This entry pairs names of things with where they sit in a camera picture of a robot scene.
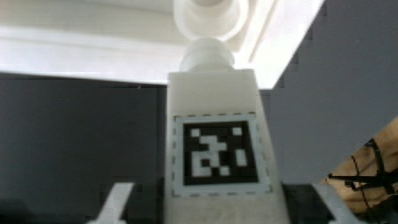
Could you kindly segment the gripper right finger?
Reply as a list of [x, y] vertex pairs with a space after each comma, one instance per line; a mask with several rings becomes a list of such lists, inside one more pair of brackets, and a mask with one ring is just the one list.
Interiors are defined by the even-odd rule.
[[327, 184], [314, 184], [312, 187], [334, 217], [328, 224], [362, 224], [362, 221], [357, 219], [348, 209], [332, 186]]

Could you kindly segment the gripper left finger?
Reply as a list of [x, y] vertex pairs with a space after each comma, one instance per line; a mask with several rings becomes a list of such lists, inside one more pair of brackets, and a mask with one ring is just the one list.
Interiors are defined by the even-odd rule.
[[97, 217], [87, 224], [126, 224], [122, 212], [133, 186], [133, 182], [113, 184]]

